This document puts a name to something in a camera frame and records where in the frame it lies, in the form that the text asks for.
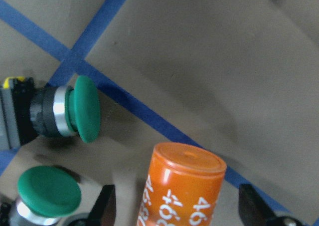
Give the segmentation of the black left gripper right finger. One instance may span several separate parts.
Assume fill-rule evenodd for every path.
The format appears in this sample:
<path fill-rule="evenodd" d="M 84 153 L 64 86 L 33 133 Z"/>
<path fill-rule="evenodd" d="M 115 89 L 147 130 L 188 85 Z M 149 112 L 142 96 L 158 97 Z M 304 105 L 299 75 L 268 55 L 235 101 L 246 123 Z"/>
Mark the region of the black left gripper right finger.
<path fill-rule="evenodd" d="M 267 226 L 277 217 L 251 184 L 239 186 L 238 213 L 245 226 Z"/>

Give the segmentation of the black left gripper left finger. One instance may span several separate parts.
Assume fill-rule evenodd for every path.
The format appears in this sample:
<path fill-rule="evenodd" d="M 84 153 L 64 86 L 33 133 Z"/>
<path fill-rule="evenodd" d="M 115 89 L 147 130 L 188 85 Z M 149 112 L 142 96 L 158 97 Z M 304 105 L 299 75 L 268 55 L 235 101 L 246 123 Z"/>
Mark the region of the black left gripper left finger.
<path fill-rule="evenodd" d="M 87 218 L 88 226 L 113 226 L 116 220 L 115 185 L 104 185 Z"/>

